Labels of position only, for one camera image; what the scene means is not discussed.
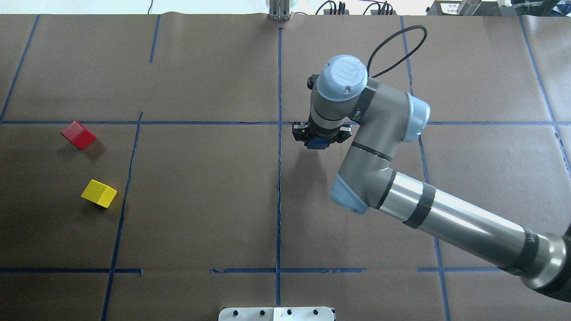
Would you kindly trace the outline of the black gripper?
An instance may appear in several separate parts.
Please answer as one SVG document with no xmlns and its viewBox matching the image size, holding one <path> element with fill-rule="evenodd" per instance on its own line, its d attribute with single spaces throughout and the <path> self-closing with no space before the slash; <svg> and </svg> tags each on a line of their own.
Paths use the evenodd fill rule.
<svg viewBox="0 0 571 321">
<path fill-rule="evenodd" d="M 342 144 L 352 136 L 351 125 L 341 125 L 338 128 L 323 128 L 313 122 L 293 122 L 292 135 L 296 141 L 304 145 L 313 138 L 328 140 L 331 144 Z"/>
</svg>

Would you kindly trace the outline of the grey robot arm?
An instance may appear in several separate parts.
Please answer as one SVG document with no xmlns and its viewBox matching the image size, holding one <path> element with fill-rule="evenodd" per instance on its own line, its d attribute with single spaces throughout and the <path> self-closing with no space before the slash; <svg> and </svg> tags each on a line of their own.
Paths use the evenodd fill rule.
<svg viewBox="0 0 571 321">
<path fill-rule="evenodd" d="M 308 149 L 352 138 L 330 198 L 353 213 L 376 209 L 518 276 L 539 294 L 570 301 L 570 234 L 538 234 L 391 168 L 399 144 L 426 128 L 430 106 L 337 55 L 308 78 L 308 121 L 292 135 Z"/>
</svg>

